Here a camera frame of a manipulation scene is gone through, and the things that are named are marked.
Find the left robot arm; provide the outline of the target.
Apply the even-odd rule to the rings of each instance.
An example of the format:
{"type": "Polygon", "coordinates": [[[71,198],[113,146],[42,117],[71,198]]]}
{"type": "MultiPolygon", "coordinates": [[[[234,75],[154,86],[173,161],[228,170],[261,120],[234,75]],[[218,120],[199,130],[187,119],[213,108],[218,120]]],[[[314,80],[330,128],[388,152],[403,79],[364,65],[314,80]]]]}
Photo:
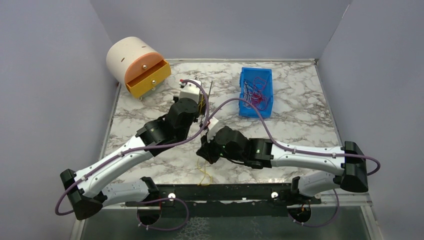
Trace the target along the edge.
{"type": "Polygon", "coordinates": [[[62,171],[60,179],[65,192],[55,206],[55,214],[74,214],[77,220],[85,220],[105,206],[142,201],[156,193],[157,189],[148,177],[128,185],[111,182],[130,168],[191,141],[189,130],[198,117],[198,103],[190,98],[180,98],[167,114],[145,123],[123,146],[105,158],[78,171],[62,171]],[[72,210],[62,213],[59,207],[65,197],[72,210]]]}

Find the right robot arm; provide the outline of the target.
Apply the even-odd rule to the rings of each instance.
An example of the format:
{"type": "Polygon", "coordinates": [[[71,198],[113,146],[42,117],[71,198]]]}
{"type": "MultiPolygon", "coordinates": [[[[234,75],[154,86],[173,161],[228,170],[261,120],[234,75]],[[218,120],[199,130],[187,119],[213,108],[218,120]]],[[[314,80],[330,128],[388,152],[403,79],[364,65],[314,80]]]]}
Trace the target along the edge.
{"type": "Polygon", "coordinates": [[[247,138],[228,126],[214,133],[207,131],[196,151],[199,157],[214,164],[220,158],[252,169],[296,167],[315,170],[292,180],[291,192],[300,198],[342,189],[351,193],[369,190],[366,160],[355,154],[357,145],[304,147],[284,144],[267,138],[247,138]]]}

